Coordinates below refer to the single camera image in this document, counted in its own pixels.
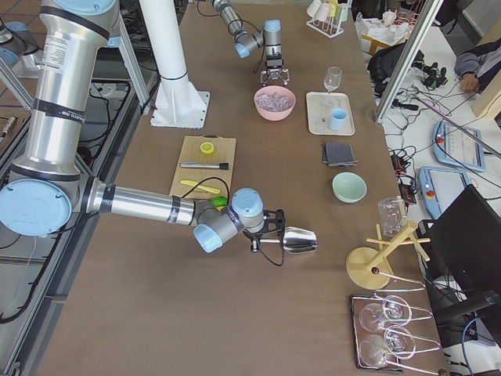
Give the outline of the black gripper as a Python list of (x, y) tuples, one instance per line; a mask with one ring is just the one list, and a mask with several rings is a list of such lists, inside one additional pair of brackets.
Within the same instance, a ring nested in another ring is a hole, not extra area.
[(283, 67), (283, 58), (278, 55), (267, 55), (265, 60), (265, 70), (260, 73), (260, 82), (263, 87), (268, 81), (282, 81), (287, 86), (290, 80), (289, 70)]
[(261, 242), (270, 240), (273, 244), (278, 244), (283, 249), (283, 238), (285, 235), (285, 214), (283, 209), (263, 211), (264, 222), (262, 228), (256, 232), (249, 229), (244, 230), (244, 236), (250, 240), (252, 251), (261, 250)]

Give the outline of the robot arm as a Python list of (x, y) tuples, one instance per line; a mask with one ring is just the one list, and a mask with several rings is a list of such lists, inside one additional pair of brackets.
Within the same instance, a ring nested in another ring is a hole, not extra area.
[(75, 212), (113, 213), (193, 228), (206, 252), (239, 233), (258, 247), (263, 235), (285, 237), (282, 211), (268, 211), (251, 188), (237, 190), (218, 209), (207, 200), (133, 190), (82, 175), (75, 165), (97, 52), (119, 20), (115, 1), (44, 1), (47, 29), (43, 68), (23, 154), (11, 164), (1, 191), (2, 224), (42, 237), (60, 230)]
[(254, 51), (263, 48), (265, 69), (261, 71), (260, 82), (263, 86), (276, 85), (281, 81), (287, 86), (290, 80), (289, 70), (284, 67), (281, 31), (282, 24), (278, 19), (266, 20), (263, 28), (249, 33), (244, 22), (229, 1), (209, 1), (214, 11), (222, 18), (233, 36), (235, 50), (242, 59)]

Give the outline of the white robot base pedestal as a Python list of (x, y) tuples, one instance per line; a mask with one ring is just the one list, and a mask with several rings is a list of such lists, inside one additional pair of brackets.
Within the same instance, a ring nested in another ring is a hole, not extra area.
[(203, 128), (210, 93), (197, 90), (189, 80), (174, 2), (139, 3), (160, 76), (151, 125)]

